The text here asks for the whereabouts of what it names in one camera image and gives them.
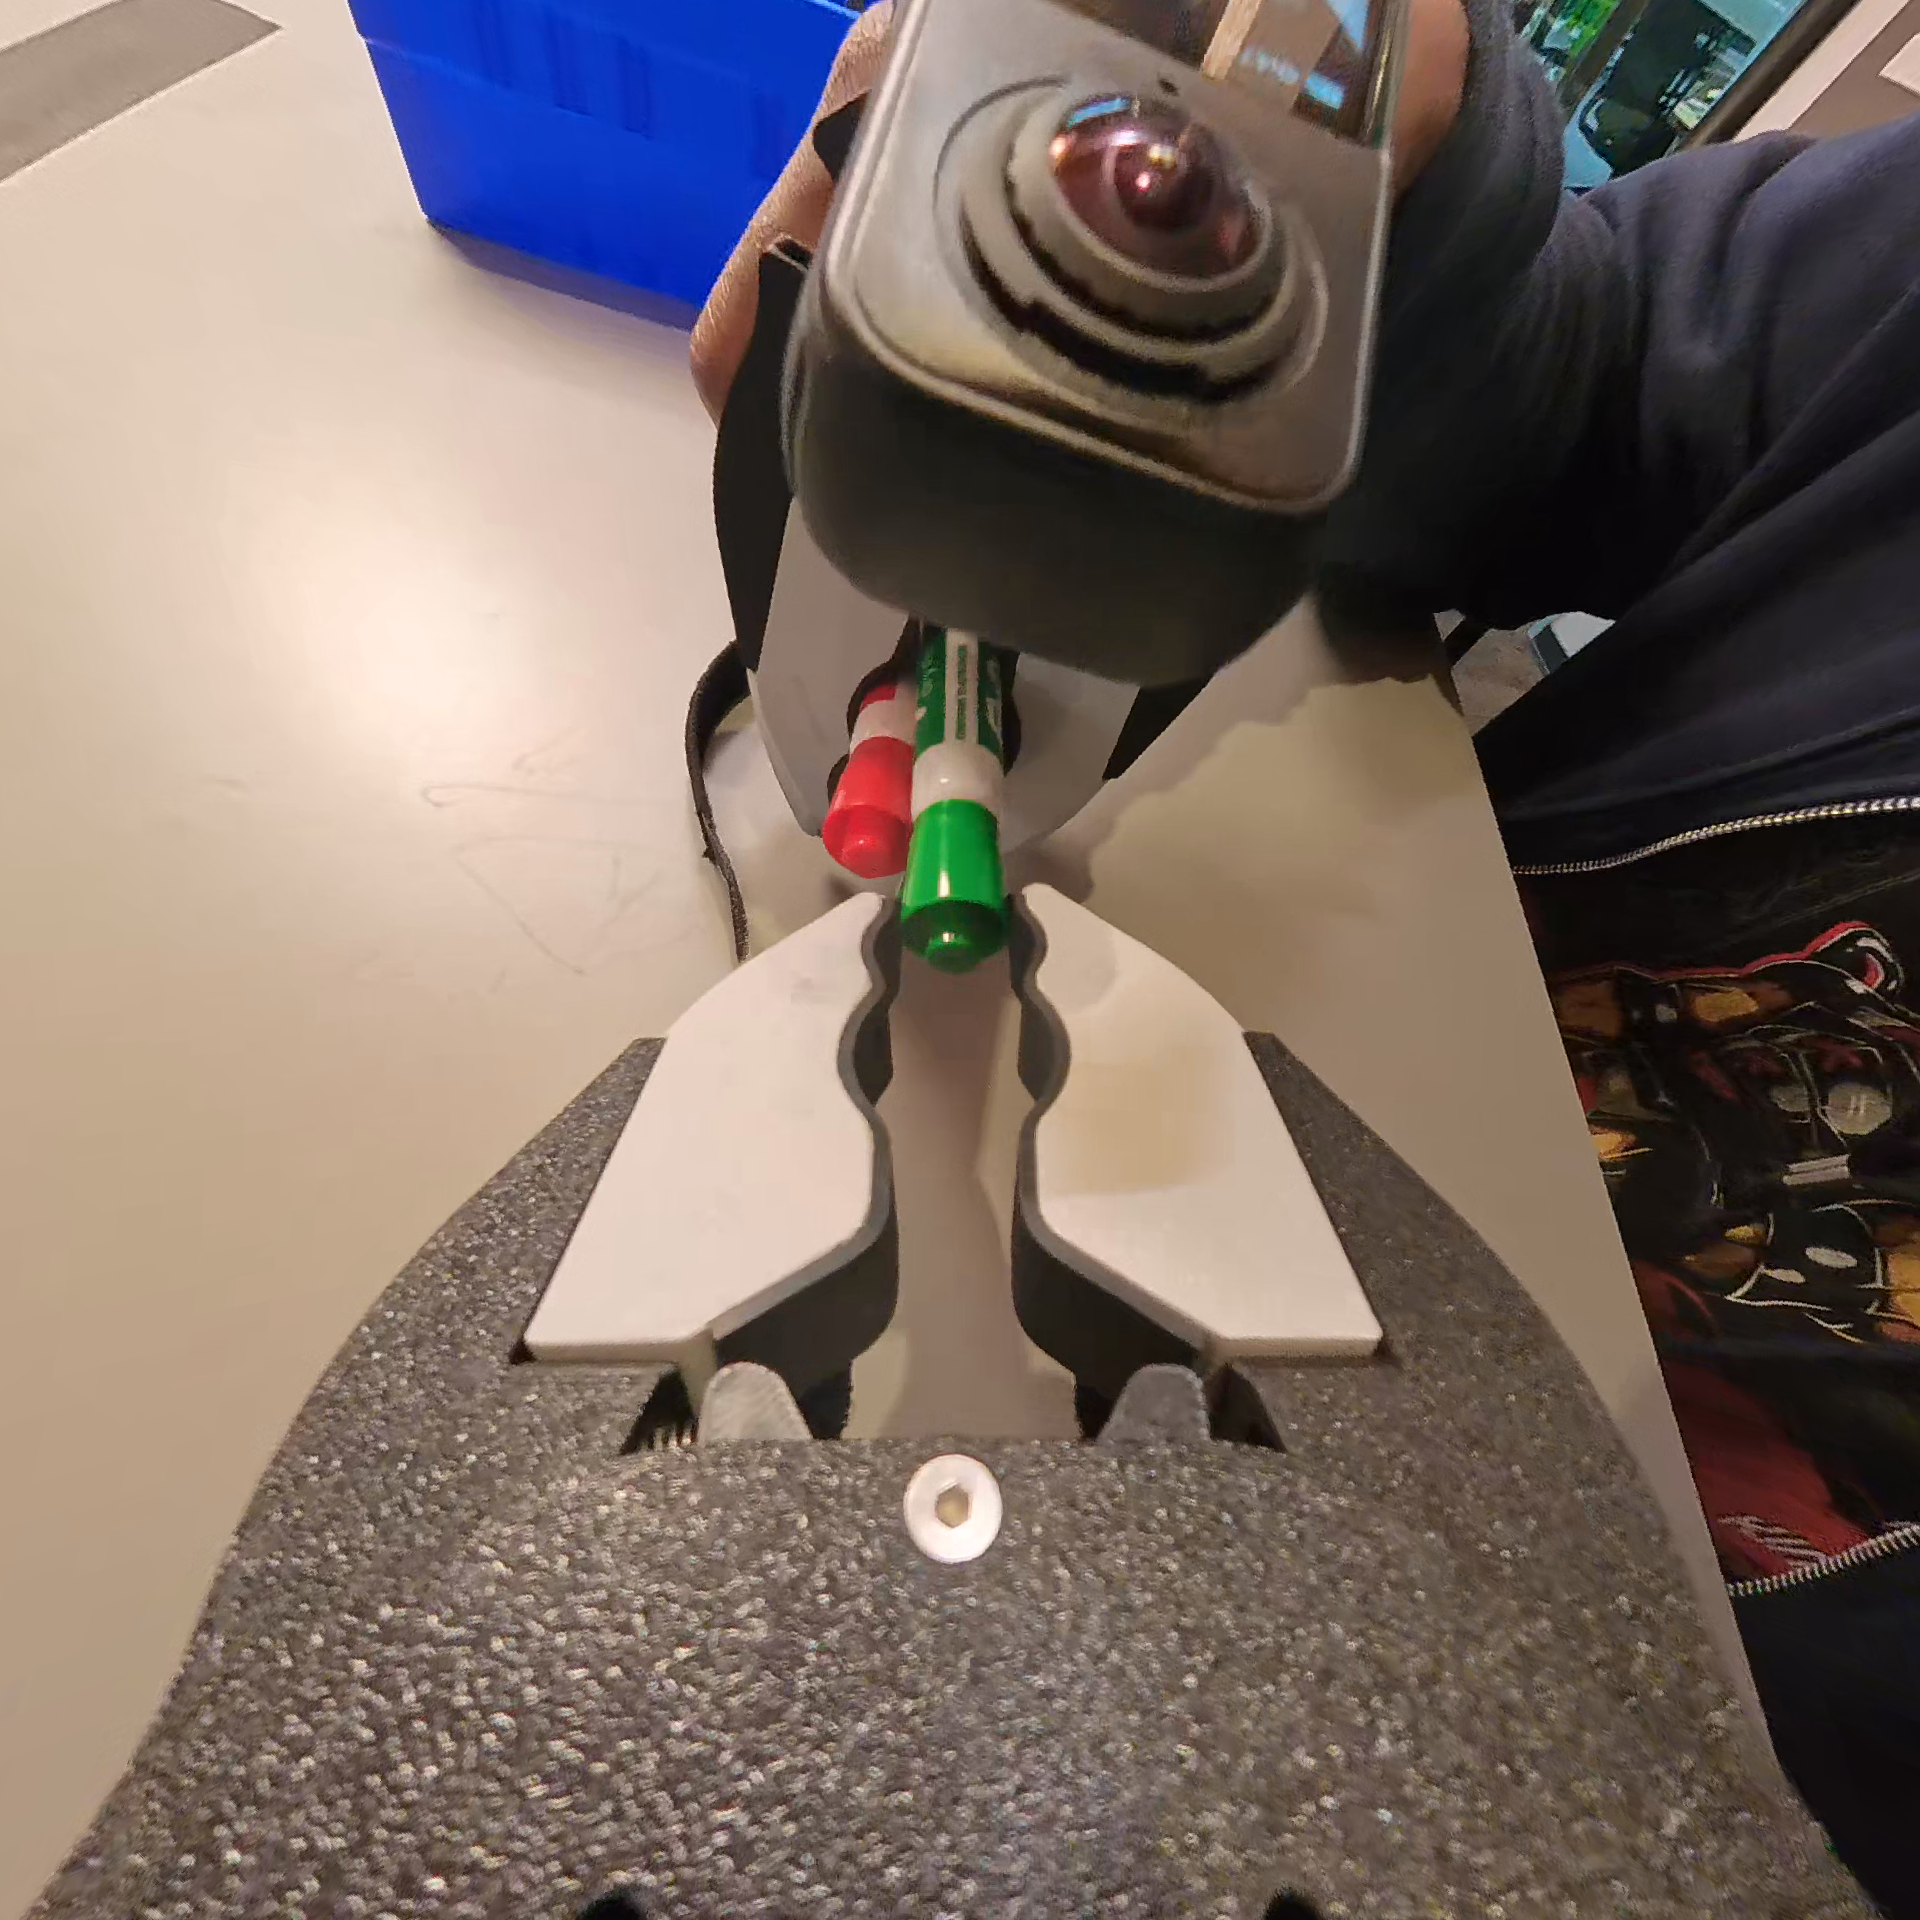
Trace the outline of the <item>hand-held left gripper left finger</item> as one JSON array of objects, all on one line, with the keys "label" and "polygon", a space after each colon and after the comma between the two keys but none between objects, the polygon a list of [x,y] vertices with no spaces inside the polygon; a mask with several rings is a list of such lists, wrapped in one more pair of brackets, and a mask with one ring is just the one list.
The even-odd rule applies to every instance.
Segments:
[{"label": "hand-held left gripper left finger", "polygon": [[892,904],[852,893],[676,1017],[524,1322],[535,1366],[676,1366],[692,1384],[762,1366],[822,1394],[890,1335],[892,983]]}]

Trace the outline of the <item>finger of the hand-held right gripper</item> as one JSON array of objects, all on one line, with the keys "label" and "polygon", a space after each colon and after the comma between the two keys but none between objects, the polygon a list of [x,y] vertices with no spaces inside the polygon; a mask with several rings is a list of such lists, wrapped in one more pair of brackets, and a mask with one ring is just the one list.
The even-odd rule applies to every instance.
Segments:
[{"label": "finger of the hand-held right gripper", "polygon": [[912,671],[912,617],[858,599],[811,537],[781,538],[757,724],[794,825],[822,836],[867,682]]},{"label": "finger of the hand-held right gripper", "polygon": [[1132,682],[1005,653],[1003,859],[1061,836],[1104,785],[1132,695]]}]

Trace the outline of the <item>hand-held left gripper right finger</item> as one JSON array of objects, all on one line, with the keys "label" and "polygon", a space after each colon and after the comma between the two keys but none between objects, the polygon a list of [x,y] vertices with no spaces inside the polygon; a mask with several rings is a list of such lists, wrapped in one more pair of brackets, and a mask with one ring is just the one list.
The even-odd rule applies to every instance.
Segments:
[{"label": "hand-held left gripper right finger", "polygon": [[1247,1022],[1061,885],[1005,917],[1020,1330],[1118,1407],[1152,1366],[1375,1366],[1375,1312]]}]

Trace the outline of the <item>red dry erase marker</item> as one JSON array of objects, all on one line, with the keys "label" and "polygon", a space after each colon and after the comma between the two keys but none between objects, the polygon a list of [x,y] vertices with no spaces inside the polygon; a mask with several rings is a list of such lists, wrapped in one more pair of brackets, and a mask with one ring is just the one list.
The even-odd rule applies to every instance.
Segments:
[{"label": "red dry erase marker", "polygon": [[867,682],[845,775],[826,785],[822,848],[852,882],[902,882],[912,859],[912,763],[917,763],[917,682]]}]

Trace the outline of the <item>green dry erase marker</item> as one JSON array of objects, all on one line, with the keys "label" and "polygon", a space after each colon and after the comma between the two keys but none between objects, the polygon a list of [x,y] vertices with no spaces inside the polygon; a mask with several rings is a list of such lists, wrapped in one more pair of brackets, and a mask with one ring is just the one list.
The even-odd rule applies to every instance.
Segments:
[{"label": "green dry erase marker", "polygon": [[1003,775],[1005,775],[1003,645],[926,624],[917,730],[912,730],[902,953],[917,953],[944,978],[967,978],[1005,940]]}]

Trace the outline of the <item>blue plastic bin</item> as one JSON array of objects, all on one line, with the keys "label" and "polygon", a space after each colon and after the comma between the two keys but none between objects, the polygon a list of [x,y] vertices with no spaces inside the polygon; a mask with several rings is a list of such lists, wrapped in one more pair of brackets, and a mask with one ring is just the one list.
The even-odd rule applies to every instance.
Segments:
[{"label": "blue plastic bin", "polygon": [[431,231],[709,305],[858,0],[350,0]]}]

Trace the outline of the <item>person's right forearm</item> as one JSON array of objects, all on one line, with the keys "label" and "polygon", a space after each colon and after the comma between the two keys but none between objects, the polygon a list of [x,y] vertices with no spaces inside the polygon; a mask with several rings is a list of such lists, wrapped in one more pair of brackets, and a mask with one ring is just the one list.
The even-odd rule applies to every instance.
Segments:
[{"label": "person's right forearm", "polygon": [[1419,617],[1920,687],[1920,112],[1588,197],[1493,0],[1419,0],[1375,394],[1322,566]]}]

